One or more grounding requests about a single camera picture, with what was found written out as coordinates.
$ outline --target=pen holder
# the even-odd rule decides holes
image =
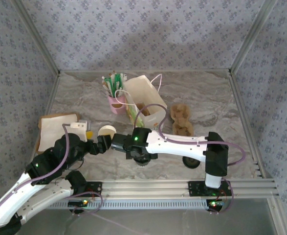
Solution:
[[[110,103],[110,110],[113,113],[115,113],[115,114],[123,114],[123,113],[126,112],[126,105],[120,104],[120,103],[117,102],[117,100],[118,100],[121,103],[125,103],[125,101],[126,101],[125,95],[121,95],[120,97],[117,97],[117,100],[116,100],[116,98],[108,96],[108,100],[109,100],[109,103]]]

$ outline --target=blue floral wall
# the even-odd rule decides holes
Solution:
[[[236,78],[287,213],[287,0],[274,7]]]
[[[11,6],[0,1],[0,197],[29,162],[55,76]]]
[[[59,70],[229,68],[263,0],[22,0]]]

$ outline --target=marble surface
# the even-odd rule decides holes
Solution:
[[[107,97],[102,88],[102,75],[109,72],[62,72],[59,87],[51,113],[79,112],[82,119],[92,121],[93,139],[104,125],[112,125],[118,133],[131,134],[132,125],[126,114],[115,115],[110,111]],[[159,72],[128,72],[128,79],[146,75],[152,80]],[[191,108],[190,122],[195,136],[207,136],[209,131],[217,132],[225,141],[239,144],[247,153],[246,160],[228,168],[227,178],[253,178],[254,165],[244,135],[239,112],[235,104],[226,72],[212,73],[162,72],[163,81],[160,96],[170,107],[174,103],[186,103]],[[164,133],[172,133],[172,120],[166,120]],[[229,148],[228,162],[241,157],[241,152]],[[205,164],[188,169],[182,157],[159,154],[158,159],[147,166],[138,166],[133,160],[126,160],[125,154],[109,150],[97,156],[86,155],[80,168],[87,180],[104,179],[203,179]]]

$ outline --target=wheel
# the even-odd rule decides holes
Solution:
[[[84,210],[76,209],[74,211],[75,214],[81,214],[82,212],[84,212]]]
[[[188,157],[182,157],[182,162],[183,164],[190,168],[190,169],[195,169],[200,165],[200,161],[193,159],[193,158],[188,158]]]
[[[138,160],[138,159],[134,159],[134,161],[139,165],[139,166],[145,166],[147,165],[151,160]]]

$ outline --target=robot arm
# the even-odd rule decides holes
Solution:
[[[72,133],[69,133],[68,136],[69,154],[59,170],[48,177],[25,184],[19,190],[15,190],[20,184],[44,176],[58,167],[66,151],[65,135],[55,142],[53,148],[36,156],[26,167],[25,173],[22,174],[16,184],[0,199],[0,235],[15,234],[22,223],[25,223],[44,208],[73,193],[83,192],[73,190],[79,183],[77,181],[86,183],[83,176],[78,171],[74,171],[68,174],[66,180],[62,181],[64,184],[62,190],[56,186],[43,193],[38,193],[52,180],[59,178],[65,169],[71,167],[76,161],[81,161],[87,153],[97,155],[106,152],[110,147],[110,136],[98,136],[98,143],[93,143],[91,140],[83,142]]]
[[[62,179],[46,191],[31,197],[20,207],[17,214],[21,216],[21,225],[53,203],[73,194],[84,192],[86,184],[85,178],[79,171],[72,171],[65,179]]]
[[[227,175],[228,146],[222,144],[197,144],[201,141],[223,141],[215,132],[208,136],[183,137],[164,136],[171,140],[195,142],[195,144],[172,143],[163,139],[157,131],[147,128],[134,128],[132,135],[115,134],[112,149],[126,152],[126,159],[134,159],[139,165],[146,165],[157,159],[158,153],[181,155],[205,162],[205,184],[210,188],[219,188],[222,177]]]

